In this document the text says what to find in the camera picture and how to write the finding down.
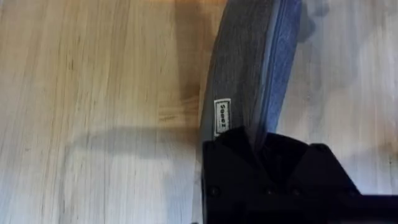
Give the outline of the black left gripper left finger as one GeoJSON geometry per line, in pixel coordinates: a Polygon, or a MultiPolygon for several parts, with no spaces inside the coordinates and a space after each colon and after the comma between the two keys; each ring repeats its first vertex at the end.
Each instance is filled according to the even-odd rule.
{"type": "Polygon", "coordinates": [[[201,175],[205,223],[265,223],[271,180],[244,128],[203,143],[201,175]]]}

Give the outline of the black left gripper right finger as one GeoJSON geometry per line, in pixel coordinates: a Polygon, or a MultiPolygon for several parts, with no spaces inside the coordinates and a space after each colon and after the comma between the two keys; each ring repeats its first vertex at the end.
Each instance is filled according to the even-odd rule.
{"type": "Polygon", "coordinates": [[[257,155],[270,179],[288,194],[361,194],[325,144],[307,144],[287,136],[269,133],[257,155]]]}

